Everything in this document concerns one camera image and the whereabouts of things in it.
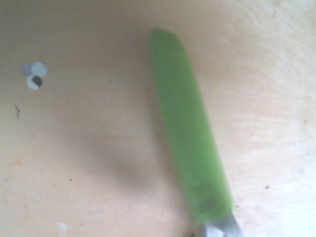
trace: green plastic handle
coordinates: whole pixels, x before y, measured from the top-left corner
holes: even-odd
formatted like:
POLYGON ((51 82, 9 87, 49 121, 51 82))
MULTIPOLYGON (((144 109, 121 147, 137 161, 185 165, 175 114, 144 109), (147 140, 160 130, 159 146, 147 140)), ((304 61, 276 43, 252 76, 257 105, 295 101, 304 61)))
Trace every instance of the green plastic handle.
POLYGON ((196 224, 231 214, 230 189, 189 57, 173 33, 151 34, 153 71, 174 164, 196 224))

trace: white circle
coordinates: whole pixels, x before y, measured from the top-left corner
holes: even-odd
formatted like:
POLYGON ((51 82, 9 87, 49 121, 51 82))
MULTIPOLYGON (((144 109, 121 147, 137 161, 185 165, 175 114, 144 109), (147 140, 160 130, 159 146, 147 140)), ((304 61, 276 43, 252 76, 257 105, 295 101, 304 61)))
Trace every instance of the white circle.
POLYGON ((32 65, 32 72, 34 75, 44 77, 47 74, 47 66, 42 62, 35 62, 32 65))
POLYGON ((35 76, 34 74, 29 75, 26 78, 26 84, 28 85, 29 88, 32 88, 33 90, 38 90, 40 87, 34 81, 32 81, 34 76, 35 76))

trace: wooden table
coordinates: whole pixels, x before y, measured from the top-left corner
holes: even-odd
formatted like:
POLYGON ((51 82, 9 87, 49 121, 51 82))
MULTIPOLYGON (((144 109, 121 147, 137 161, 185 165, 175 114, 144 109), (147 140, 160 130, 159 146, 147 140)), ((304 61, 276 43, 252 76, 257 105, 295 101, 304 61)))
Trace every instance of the wooden table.
POLYGON ((152 77, 155 26, 192 59, 245 233, 314 236, 313 0, 2 1, 0 236, 191 235, 152 77), (38 91, 21 74, 35 61, 48 66, 38 91))

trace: wooden surface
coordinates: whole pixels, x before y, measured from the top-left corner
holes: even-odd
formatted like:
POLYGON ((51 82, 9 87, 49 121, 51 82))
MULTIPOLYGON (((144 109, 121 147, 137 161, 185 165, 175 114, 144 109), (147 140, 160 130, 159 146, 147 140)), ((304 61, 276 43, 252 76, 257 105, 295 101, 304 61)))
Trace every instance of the wooden surface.
POLYGON ((192 59, 247 236, 314 236, 313 0, 1 1, 0 236, 190 234, 153 84, 155 26, 192 59), (38 60, 48 74, 33 91, 21 68, 38 60))

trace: white spot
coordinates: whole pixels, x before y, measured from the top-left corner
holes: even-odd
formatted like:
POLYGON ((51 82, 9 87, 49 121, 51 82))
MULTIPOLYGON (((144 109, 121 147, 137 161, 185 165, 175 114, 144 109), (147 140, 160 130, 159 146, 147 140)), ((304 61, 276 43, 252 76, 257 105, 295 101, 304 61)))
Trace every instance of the white spot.
POLYGON ((35 62, 31 66, 32 73, 39 77, 44 77, 47 74, 47 66, 42 62, 35 62))
POLYGON ((33 90, 38 90, 42 84, 41 78, 35 76, 34 74, 29 75, 26 78, 26 85, 33 90))
POLYGON ((67 224, 63 222, 57 223, 57 226, 59 228, 59 235, 60 237, 67 236, 67 224))

